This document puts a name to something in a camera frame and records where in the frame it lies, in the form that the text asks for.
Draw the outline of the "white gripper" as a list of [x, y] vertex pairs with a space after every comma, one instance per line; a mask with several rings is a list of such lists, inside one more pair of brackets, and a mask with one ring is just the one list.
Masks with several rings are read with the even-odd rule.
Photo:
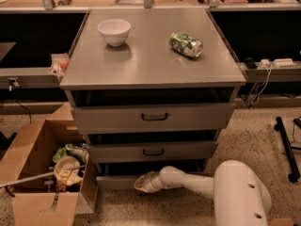
[[146, 193], [154, 193], [161, 189], [161, 179], [158, 172], [151, 171], [138, 177], [134, 188]]

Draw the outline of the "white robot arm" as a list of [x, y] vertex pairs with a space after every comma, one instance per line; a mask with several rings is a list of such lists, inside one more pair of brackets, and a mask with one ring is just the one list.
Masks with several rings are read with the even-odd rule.
[[214, 201], [215, 226], [268, 226], [270, 193], [256, 173], [240, 161], [223, 162], [213, 177], [166, 166], [134, 182], [135, 189], [147, 193], [181, 187]]

